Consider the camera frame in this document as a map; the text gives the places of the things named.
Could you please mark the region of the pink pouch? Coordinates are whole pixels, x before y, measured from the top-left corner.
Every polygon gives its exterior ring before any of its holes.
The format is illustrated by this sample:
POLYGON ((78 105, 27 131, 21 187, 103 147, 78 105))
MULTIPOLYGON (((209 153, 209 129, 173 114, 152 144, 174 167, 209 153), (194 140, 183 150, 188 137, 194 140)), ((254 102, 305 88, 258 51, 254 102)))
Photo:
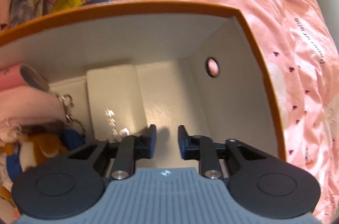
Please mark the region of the pink pouch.
POLYGON ((1 69, 1 124, 65 121, 63 105, 34 69, 19 63, 1 69))

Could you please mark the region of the pink patterned duvet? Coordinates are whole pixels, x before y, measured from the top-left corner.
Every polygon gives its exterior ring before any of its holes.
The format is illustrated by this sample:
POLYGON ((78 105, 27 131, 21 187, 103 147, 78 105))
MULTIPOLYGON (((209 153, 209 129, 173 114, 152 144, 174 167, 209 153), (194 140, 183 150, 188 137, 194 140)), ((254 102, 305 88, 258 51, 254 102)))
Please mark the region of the pink patterned duvet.
POLYGON ((338 207, 338 50, 317 1, 177 1, 219 4, 243 14, 279 104, 279 152, 317 178, 321 198, 314 214, 330 223, 338 207))

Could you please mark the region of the brown dog plush keychain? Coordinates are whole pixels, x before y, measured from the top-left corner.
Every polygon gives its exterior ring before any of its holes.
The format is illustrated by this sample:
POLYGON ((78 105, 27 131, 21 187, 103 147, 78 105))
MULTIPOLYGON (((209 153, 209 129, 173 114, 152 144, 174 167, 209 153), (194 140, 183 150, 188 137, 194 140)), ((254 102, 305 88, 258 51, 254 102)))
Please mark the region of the brown dog plush keychain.
POLYGON ((71 95, 61 97, 65 122, 39 125, 1 125, 1 175, 13 182, 26 170, 86 143, 85 126, 75 119, 71 95))

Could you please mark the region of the orange cardboard box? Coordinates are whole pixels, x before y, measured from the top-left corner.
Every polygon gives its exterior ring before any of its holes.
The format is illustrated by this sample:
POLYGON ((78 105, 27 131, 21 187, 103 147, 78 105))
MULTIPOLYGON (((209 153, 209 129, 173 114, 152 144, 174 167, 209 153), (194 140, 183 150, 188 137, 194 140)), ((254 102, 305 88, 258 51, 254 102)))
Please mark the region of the orange cardboard box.
POLYGON ((241 10, 179 1, 100 4, 1 30, 1 67, 26 63, 70 94, 88 138, 112 137, 115 103, 157 127, 138 167, 196 167, 177 132, 236 138, 285 158, 278 102, 241 10))

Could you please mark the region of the illustrated picture book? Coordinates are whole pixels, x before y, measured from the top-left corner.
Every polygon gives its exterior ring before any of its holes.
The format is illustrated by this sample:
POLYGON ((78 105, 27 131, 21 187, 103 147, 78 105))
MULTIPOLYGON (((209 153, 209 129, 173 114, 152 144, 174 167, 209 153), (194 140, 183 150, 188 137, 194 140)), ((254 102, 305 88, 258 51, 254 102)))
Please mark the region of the illustrated picture book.
POLYGON ((9 27, 43 16, 44 8, 45 0, 11 0, 9 27))

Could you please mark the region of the yellow tape measure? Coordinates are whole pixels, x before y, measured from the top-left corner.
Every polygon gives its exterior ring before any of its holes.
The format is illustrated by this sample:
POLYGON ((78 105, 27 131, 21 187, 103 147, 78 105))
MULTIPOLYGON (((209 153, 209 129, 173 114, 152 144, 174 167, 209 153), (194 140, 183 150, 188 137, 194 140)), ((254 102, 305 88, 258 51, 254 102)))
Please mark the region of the yellow tape measure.
POLYGON ((82 5, 82 0, 57 0, 51 13, 59 12, 66 9, 76 8, 82 5))

